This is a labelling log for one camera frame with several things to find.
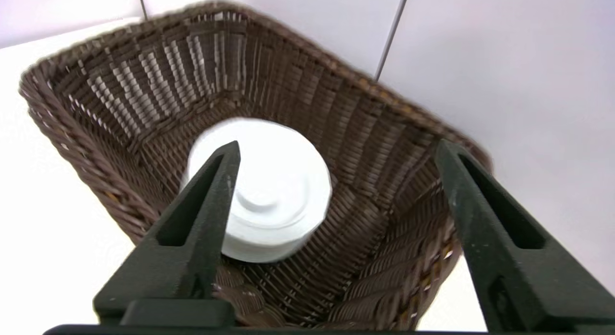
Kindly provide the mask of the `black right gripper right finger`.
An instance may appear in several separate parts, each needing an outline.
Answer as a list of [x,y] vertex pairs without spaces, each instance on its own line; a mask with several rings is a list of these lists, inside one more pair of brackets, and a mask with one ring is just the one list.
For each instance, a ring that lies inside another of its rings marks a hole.
[[612,332],[615,300],[463,147],[435,164],[490,332]]

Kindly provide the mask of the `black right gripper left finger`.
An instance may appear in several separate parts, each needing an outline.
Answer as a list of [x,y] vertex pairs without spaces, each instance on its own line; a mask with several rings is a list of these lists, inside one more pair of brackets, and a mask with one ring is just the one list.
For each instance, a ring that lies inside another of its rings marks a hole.
[[213,284],[239,166],[237,141],[213,152],[95,296],[101,325],[233,326]]

